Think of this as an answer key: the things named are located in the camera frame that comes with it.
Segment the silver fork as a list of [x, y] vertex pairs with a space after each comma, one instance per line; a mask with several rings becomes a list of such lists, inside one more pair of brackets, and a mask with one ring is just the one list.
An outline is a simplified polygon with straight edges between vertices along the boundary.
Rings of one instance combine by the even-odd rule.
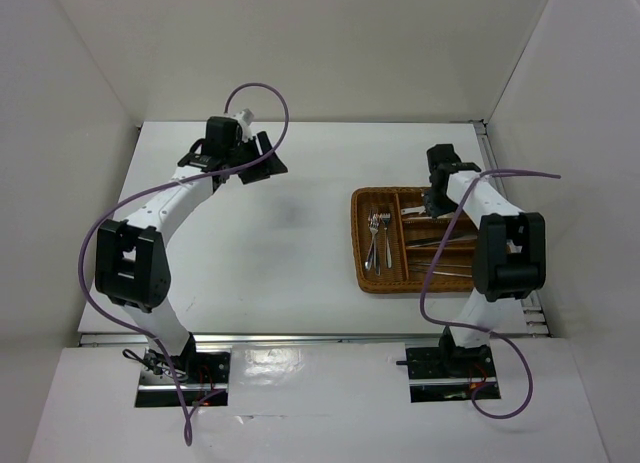
[[384, 241], [385, 241], [385, 262], [386, 267], [391, 269], [393, 267], [392, 253], [391, 253], [391, 245], [389, 238], [389, 225], [391, 222], [391, 213], [385, 212], [380, 214], [380, 220], [383, 224], [384, 228]]
[[381, 264], [378, 249], [378, 232], [380, 226], [379, 214], [372, 212], [369, 222], [369, 230], [371, 234], [371, 243], [368, 255], [368, 268], [373, 270], [376, 276], [381, 275]]
[[376, 252], [377, 252], [377, 233], [379, 230], [379, 215], [377, 213], [373, 213], [371, 218], [369, 219], [369, 231], [371, 236], [371, 241], [368, 249], [368, 253], [364, 262], [364, 267], [367, 271], [369, 271], [375, 264], [376, 260]]

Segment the silver knife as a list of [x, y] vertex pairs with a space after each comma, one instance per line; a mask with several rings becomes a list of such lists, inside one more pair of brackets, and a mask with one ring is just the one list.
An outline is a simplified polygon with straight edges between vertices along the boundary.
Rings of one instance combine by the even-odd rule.
[[450, 239], [448, 238], [448, 239], [446, 239], [446, 240], [445, 240], [445, 239], [443, 238], [443, 239], [442, 239], [442, 241], [444, 241], [444, 240], [445, 240], [447, 243], [450, 243], [450, 242], [469, 242], [469, 241], [475, 241], [476, 239], [473, 239], [473, 240], [450, 240]]

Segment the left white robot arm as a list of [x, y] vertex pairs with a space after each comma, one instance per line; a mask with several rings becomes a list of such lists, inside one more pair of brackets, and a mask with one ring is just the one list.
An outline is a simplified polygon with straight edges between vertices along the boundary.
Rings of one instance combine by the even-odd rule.
[[180, 323], [168, 293], [166, 246], [195, 209], [228, 181], [231, 168], [243, 184], [287, 171], [266, 132], [253, 133], [252, 112], [208, 119], [204, 137], [178, 161], [171, 187], [125, 219], [108, 219], [97, 231], [95, 286], [147, 332], [151, 361], [176, 382], [193, 378], [204, 357]]

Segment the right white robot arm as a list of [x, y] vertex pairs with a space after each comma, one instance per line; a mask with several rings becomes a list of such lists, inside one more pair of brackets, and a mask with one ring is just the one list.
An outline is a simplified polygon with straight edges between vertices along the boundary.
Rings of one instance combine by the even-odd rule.
[[426, 152], [430, 187], [426, 214], [434, 219], [466, 215], [477, 228], [472, 261], [473, 290], [457, 320], [444, 325], [436, 362], [448, 375], [460, 374], [489, 344], [489, 332], [512, 300], [522, 300], [546, 280], [545, 221], [504, 198], [473, 162], [451, 144]]

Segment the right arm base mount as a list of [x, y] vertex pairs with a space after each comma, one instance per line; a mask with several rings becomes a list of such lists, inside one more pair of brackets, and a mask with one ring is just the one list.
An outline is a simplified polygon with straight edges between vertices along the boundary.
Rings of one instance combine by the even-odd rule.
[[406, 370], [412, 403], [500, 399], [493, 356], [487, 346], [467, 359], [446, 361], [436, 347], [409, 347], [395, 364]]

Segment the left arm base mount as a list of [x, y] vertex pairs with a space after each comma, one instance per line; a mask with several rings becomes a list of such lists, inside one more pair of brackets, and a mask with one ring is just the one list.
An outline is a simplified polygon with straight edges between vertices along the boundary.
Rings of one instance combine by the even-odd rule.
[[[137, 408], [178, 407], [179, 398], [169, 366], [157, 354], [147, 350], [142, 357], [130, 349], [122, 356], [140, 366], [138, 389], [135, 399]], [[195, 366], [188, 370], [176, 366], [178, 382], [185, 403], [191, 407], [203, 400], [203, 406], [226, 406], [231, 353], [229, 351], [198, 353]]]

